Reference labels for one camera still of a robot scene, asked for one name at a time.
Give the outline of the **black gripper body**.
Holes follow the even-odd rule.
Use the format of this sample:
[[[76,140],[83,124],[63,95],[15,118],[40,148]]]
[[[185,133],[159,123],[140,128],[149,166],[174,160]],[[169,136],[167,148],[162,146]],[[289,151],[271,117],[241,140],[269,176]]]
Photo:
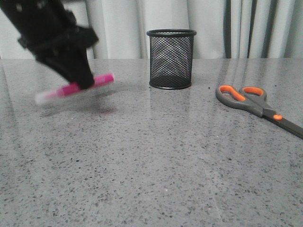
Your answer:
[[[85,61],[98,41],[60,0],[2,0],[0,9],[20,33],[21,46],[39,61]]]

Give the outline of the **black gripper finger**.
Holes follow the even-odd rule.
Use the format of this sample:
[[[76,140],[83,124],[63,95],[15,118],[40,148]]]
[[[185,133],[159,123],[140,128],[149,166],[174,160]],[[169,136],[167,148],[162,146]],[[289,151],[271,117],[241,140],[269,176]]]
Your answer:
[[[94,85],[86,49],[53,49],[48,54],[38,55],[37,61],[59,73],[69,83],[76,83],[80,89]]]

